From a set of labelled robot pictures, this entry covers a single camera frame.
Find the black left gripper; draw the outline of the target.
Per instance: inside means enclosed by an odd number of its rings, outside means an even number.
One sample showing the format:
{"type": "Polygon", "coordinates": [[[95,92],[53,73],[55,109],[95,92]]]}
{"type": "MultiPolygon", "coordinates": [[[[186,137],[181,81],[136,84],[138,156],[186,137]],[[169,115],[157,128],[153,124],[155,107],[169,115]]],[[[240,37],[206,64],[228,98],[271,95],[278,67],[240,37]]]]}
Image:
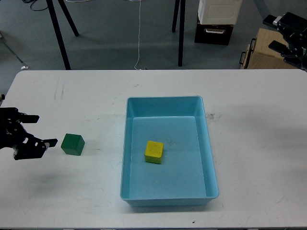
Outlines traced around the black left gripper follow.
{"type": "Polygon", "coordinates": [[[23,123],[35,124],[38,115],[21,113],[15,107],[0,109],[0,148],[12,148],[15,160],[42,158],[47,148],[55,147],[58,140],[39,139],[28,133],[23,123]]]}

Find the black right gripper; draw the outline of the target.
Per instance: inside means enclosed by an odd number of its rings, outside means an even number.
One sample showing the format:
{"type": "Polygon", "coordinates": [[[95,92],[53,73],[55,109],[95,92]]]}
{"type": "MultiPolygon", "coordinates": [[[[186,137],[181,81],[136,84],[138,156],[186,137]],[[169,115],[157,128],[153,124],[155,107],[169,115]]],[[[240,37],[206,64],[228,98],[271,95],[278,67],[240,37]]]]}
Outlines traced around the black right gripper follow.
{"type": "Polygon", "coordinates": [[[288,47],[273,40],[268,48],[281,54],[284,61],[298,69],[307,70],[307,20],[287,12],[283,16],[268,15],[262,23],[277,27],[288,47]]]}

